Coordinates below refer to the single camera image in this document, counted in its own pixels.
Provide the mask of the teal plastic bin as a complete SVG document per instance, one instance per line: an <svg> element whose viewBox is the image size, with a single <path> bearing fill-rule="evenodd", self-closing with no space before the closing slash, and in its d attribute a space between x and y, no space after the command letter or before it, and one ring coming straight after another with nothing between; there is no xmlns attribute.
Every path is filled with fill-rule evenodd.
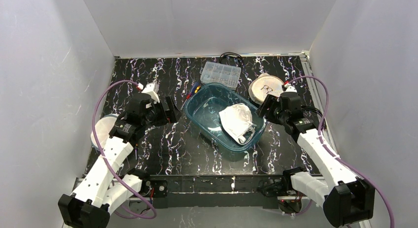
<svg viewBox="0 0 418 228"><path fill-rule="evenodd" d="M245 145L239 145L223 129L219 112L228 106L243 103L250 108L253 123L257 125L252 139ZM209 140L231 152L244 152L253 147L262 136L266 120L256 115L257 107L236 92L219 83L203 85L184 106L184 112L201 133Z"/></svg>

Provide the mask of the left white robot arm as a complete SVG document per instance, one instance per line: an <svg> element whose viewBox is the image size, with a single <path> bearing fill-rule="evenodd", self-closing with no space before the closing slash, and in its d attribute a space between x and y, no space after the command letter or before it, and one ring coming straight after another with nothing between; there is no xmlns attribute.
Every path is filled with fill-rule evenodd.
<svg viewBox="0 0 418 228"><path fill-rule="evenodd" d="M64 223L72 228L105 228L111 214L134 193L139 193L144 176L132 169L114 186L111 182L122 162L151 126L176 123L181 112L171 96L159 101L156 94L138 93L115 117L103 153L84 180L70 195L58 201Z"/></svg>

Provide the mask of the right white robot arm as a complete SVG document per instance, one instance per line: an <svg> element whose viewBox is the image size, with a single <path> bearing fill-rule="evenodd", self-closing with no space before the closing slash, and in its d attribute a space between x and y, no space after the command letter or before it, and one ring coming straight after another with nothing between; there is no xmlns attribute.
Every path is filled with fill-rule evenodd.
<svg viewBox="0 0 418 228"><path fill-rule="evenodd" d="M279 97L268 94L256 114L284 127L294 141L309 155L321 182L298 167L283 172L289 190L301 192L323 209L328 222L338 228L371 219L374 214L375 187L338 161L328 142L318 133L318 124L303 114L297 92Z"/></svg>

